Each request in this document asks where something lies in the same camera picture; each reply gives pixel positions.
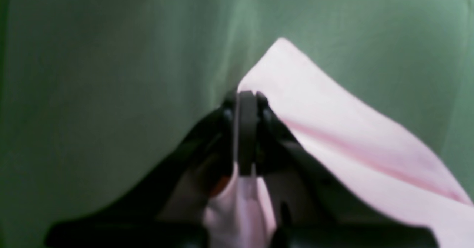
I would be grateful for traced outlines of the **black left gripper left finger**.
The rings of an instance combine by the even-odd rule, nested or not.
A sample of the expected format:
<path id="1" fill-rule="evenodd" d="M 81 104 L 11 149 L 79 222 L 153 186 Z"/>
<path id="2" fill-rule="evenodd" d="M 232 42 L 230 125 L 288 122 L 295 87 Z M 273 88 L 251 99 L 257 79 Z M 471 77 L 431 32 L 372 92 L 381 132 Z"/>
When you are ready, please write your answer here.
<path id="1" fill-rule="evenodd" d="M 252 248 L 256 96 L 232 93 L 113 204 L 53 225 L 49 248 Z"/>

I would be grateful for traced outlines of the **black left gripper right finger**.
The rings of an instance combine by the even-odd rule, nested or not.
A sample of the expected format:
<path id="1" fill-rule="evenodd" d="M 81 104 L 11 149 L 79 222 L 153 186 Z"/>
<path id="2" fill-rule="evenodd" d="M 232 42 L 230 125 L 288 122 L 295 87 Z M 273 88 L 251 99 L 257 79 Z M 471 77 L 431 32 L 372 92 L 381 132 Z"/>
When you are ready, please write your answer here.
<path id="1" fill-rule="evenodd" d="M 425 226 L 399 222 L 351 192 L 256 93 L 256 172 L 276 219 L 271 248 L 437 248 Z"/>

